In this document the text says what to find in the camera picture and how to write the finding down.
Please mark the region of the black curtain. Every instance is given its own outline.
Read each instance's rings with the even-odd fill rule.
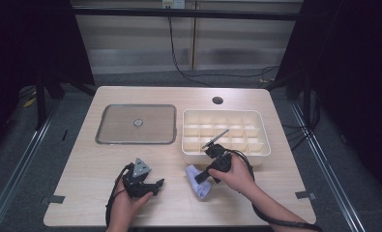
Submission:
[[[277,79],[298,73],[287,88],[295,98],[309,76],[323,106],[382,186],[382,0],[308,0],[302,14],[322,17],[296,23]]]
[[[69,0],[0,0],[0,138],[18,102],[18,91],[68,80],[94,84],[74,15],[39,14],[30,7],[70,8]]]

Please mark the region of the dark floor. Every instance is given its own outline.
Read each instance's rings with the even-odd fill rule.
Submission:
[[[208,77],[192,77],[215,87],[257,88],[259,77],[234,77],[218,74]],[[230,74],[252,74],[259,71],[228,71]],[[184,79],[176,72],[153,72],[134,74],[108,74],[96,76],[97,86],[137,85],[137,86],[194,86],[206,87]],[[43,218],[47,206],[41,204],[44,196],[51,195],[56,188],[68,155],[79,133],[86,112],[93,97],[65,86],[66,96],[59,102],[58,109],[34,156],[15,197],[0,223],[0,231],[104,231],[104,228],[49,228]],[[352,231],[342,210],[326,181],[314,154],[303,140],[301,130],[293,114],[291,103],[284,94],[284,88],[271,92],[286,137],[293,150],[304,184],[316,199],[312,206],[317,216],[317,224],[324,231]],[[4,139],[0,143],[0,194],[10,179],[16,165],[34,135],[37,108],[33,104],[23,108],[26,98],[20,101],[10,123],[6,127]],[[56,101],[47,98],[50,109]],[[314,130],[329,164],[333,167],[349,201],[357,211],[366,231],[382,231],[382,188],[363,168],[357,153],[350,145],[342,142],[340,130],[330,120],[321,107],[321,120]],[[139,231],[269,231],[269,228],[147,228]]]

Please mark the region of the ice cube tray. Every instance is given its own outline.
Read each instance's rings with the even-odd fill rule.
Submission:
[[[253,110],[188,109],[183,116],[182,150],[188,164],[210,164],[203,145],[226,129],[216,143],[244,153],[251,165],[261,164],[271,153],[261,115]]]

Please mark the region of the cable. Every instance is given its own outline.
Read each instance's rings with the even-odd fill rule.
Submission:
[[[116,195],[121,193],[122,191],[119,191],[115,194],[115,190],[118,188],[119,182],[122,180],[122,176],[124,175],[124,172],[128,170],[128,168],[132,165],[132,163],[126,165],[124,169],[122,169],[121,173],[118,175],[118,177],[115,180],[114,187],[112,189],[111,195],[109,196],[108,203],[105,205],[106,212],[105,212],[105,222],[106,222],[106,228],[109,226],[109,222],[111,220],[111,211],[112,211],[112,205],[115,200]]]
[[[312,113],[312,120],[311,120],[311,123],[310,125],[306,126],[305,128],[308,128],[309,129],[309,133],[306,134],[306,136],[304,138],[302,138],[296,145],[294,145],[290,150],[293,152],[301,143],[303,143],[303,141],[305,141],[305,139],[309,138],[310,136],[313,135],[313,131],[316,129],[316,126],[317,124],[319,123],[320,121],[320,98],[318,97],[318,95],[316,95],[315,97],[315,106],[314,106],[314,109],[313,109],[313,113]]]
[[[247,165],[248,171],[249,171],[251,177],[254,179],[253,167],[250,165],[246,155],[240,151],[237,151],[237,150],[228,150],[228,149],[225,149],[225,150],[228,152],[234,153],[239,158],[241,158],[245,162],[245,164]],[[309,230],[313,230],[313,231],[320,231],[320,232],[323,231],[323,229],[321,227],[319,227],[318,225],[315,225],[315,224],[310,224],[310,223],[305,223],[305,222],[296,222],[296,221],[286,221],[286,220],[280,220],[280,219],[268,217],[265,214],[263,214],[262,212],[260,212],[259,209],[257,209],[257,207],[254,206],[253,204],[251,204],[251,206],[253,207],[253,210],[257,214],[258,217],[260,217],[264,221],[267,221],[270,224],[280,225],[280,226],[285,226],[285,227],[304,228],[304,229],[309,229]]]
[[[295,131],[291,132],[290,134],[287,134],[286,136],[291,135],[291,134],[293,134],[293,133],[296,133],[296,132],[298,132],[298,131],[301,131],[301,130],[295,130]],[[302,137],[302,136],[303,136],[302,134],[299,134],[299,135],[296,135],[296,136],[293,137],[293,138],[289,138],[289,139],[287,139],[287,141],[293,141],[293,140],[295,140],[295,139],[297,139],[297,138],[300,138],[300,137]]]
[[[278,80],[275,80],[272,84],[266,86],[264,89],[266,89],[270,92],[270,91],[278,88],[279,86],[283,85],[285,82],[287,82],[290,78],[293,78],[294,76],[296,76],[298,73],[300,73],[300,72],[295,71],[293,73],[290,73],[285,78],[279,78]]]
[[[286,124],[281,124],[282,127],[286,127],[286,128],[292,128],[292,129],[302,129],[304,127],[302,126],[291,126],[291,125],[286,125]]]
[[[192,82],[196,82],[196,83],[199,83],[199,84],[202,84],[202,85],[206,85],[208,87],[213,87],[212,85],[210,84],[207,84],[207,83],[204,83],[204,82],[201,82],[201,81],[197,81],[197,80],[194,80],[194,79],[191,79],[190,77],[200,77],[200,76],[230,76],[230,77],[241,77],[241,78],[250,78],[250,77],[257,77],[257,76],[262,76],[260,79],[259,79],[259,86],[257,88],[260,88],[261,85],[263,84],[263,82],[265,81],[264,79],[264,74],[265,73],[268,73],[270,72],[271,70],[273,69],[276,69],[278,68],[279,66],[269,66],[269,67],[266,67],[264,69],[262,69],[261,73],[258,73],[258,74],[251,74],[251,75],[237,75],[237,74],[187,74],[187,73],[184,73],[182,72],[180,69],[179,69],[179,66],[178,66],[178,62],[176,60],[176,54],[175,54],[175,46],[173,44],[173,33],[172,33],[172,20],[171,20],[171,17],[168,18],[168,22],[169,22],[169,35],[170,35],[170,45],[171,45],[171,53],[172,53],[172,60],[173,60],[173,64],[175,66],[175,69],[181,74],[181,76],[189,81],[192,81]]]

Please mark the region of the metal tray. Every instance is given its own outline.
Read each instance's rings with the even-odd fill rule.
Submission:
[[[170,144],[176,137],[172,104],[111,104],[103,111],[99,144]]]

